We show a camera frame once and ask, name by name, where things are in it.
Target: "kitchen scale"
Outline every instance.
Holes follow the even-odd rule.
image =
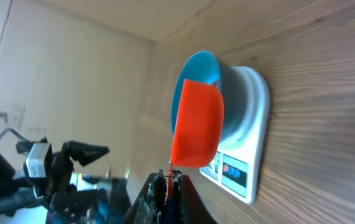
[[[224,138],[214,159],[200,168],[210,181],[244,203],[253,203],[270,110],[270,95],[262,75],[249,67],[233,67],[245,94],[246,107],[238,128]]]

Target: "digital scale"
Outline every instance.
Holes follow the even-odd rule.
[[[246,107],[239,127],[223,139],[214,159],[200,173],[244,203],[253,203],[270,111],[270,94],[262,75],[233,67],[242,81]]]

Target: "blue button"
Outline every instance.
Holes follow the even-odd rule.
[[[240,173],[240,171],[239,170],[234,170],[234,174],[233,174],[233,176],[235,177],[235,178],[239,178],[239,176],[241,175],[241,173]]]
[[[228,174],[229,174],[229,175],[234,175],[234,168],[229,167],[229,169],[228,169]]]

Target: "red-orange object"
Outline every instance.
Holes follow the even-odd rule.
[[[206,166],[216,155],[223,116],[223,97],[215,86],[184,80],[172,144],[173,165]]]

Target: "wooden table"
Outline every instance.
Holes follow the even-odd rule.
[[[209,50],[257,69],[272,111],[257,201],[184,169],[219,223],[355,223],[355,1],[220,0],[155,46],[130,190],[166,170],[170,105],[185,61]]]

